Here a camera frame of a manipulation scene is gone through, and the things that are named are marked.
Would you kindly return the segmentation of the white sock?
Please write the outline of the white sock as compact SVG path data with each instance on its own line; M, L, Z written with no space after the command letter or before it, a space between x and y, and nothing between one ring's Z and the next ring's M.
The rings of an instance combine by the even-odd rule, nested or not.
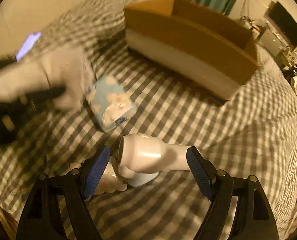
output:
M53 100L59 110L79 110L84 90L91 86L94 71L84 49L59 47L0 70L0 102L12 102L20 95L59 86L65 92Z

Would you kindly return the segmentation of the white hair dryer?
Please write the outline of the white hair dryer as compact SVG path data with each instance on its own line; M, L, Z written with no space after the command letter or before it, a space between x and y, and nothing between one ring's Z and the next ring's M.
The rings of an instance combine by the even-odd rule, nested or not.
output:
M130 134L121 138L117 154L119 174L131 179L138 173L188 170L188 146L173 145L156 137Z

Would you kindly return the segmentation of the lit smartphone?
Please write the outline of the lit smartphone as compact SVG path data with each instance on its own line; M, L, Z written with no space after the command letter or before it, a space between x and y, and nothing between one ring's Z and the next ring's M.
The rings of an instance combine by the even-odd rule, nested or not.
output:
M33 47L33 45L39 40L42 32L35 32L28 35L21 48L16 53L16 61L21 60Z

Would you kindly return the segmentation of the grey checked bed cover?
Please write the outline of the grey checked bed cover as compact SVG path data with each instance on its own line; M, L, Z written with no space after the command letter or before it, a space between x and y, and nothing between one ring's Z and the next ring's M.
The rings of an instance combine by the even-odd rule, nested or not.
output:
M17 139L0 148L0 207L19 219L41 173L66 174L98 147L116 154L121 136L142 133L195 146L231 176L257 176L285 238L297 195L297 98L275 61L258 48L260 68L217 107L179 75L128 53L123 7L134 1L86 0L44 28L27 58L63 44L82 46L96 77L112 75L124 86L138 107L135 116L104 134L88 106L30 113Z

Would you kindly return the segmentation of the small blue-white case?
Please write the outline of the small blue-white case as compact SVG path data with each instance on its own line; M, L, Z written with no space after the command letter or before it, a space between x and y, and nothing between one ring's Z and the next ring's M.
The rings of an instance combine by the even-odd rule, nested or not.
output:
M140 187L157 178L159 172L156 173L135 173L134 177L128 179L128 185L131 187Z

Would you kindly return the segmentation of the brown cardboard box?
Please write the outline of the brown cardboard box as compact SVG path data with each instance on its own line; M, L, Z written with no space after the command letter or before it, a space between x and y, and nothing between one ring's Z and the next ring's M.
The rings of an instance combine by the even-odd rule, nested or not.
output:
M258 69L252 33L189 0L142 0L124 7L128 47L225 103Z

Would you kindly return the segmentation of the black wall television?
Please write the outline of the black wall television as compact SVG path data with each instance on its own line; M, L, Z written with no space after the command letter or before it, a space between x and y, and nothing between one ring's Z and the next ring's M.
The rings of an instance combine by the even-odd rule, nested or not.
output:
M297 46L297 22L280 2L273 3L268 18L284 34L292 48Z

